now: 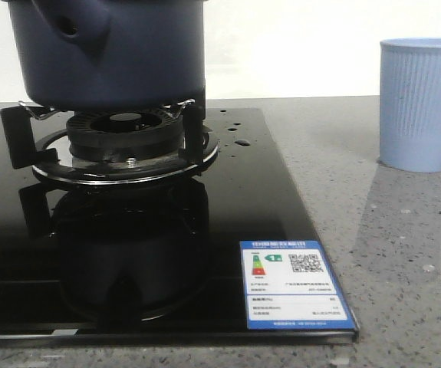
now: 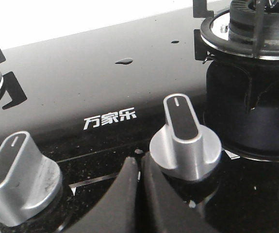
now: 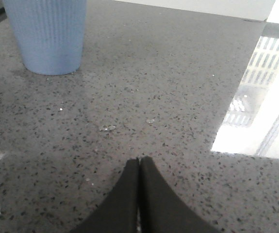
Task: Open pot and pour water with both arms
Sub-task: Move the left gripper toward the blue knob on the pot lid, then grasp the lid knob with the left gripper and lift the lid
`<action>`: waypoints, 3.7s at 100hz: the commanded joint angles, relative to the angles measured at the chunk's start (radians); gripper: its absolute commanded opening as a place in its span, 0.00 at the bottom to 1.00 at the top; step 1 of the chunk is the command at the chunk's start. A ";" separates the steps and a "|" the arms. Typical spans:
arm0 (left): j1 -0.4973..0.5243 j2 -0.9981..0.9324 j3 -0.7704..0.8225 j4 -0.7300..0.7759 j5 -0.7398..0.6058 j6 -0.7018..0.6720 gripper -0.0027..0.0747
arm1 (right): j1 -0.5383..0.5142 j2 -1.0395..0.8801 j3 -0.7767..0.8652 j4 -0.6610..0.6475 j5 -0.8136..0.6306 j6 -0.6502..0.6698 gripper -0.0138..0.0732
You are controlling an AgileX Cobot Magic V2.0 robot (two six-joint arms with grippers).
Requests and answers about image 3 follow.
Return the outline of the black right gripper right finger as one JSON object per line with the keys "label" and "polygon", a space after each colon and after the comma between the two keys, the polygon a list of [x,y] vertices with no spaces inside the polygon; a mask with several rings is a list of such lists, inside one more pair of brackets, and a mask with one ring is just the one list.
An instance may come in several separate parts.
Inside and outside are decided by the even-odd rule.
{"label": "black right gripper right finger", "polygon": [[217,233],[168,185],[153,159],[140,162],[139,209],[143,233]]}

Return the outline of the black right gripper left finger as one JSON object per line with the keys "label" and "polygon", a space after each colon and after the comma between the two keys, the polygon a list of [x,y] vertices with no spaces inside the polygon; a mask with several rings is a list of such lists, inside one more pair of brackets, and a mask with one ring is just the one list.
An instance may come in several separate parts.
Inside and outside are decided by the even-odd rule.
{"label": "black right gripper left finger", "polygon": [[130,159],[101,205],[78,227],[75,233],[135,233],[139,160]]}

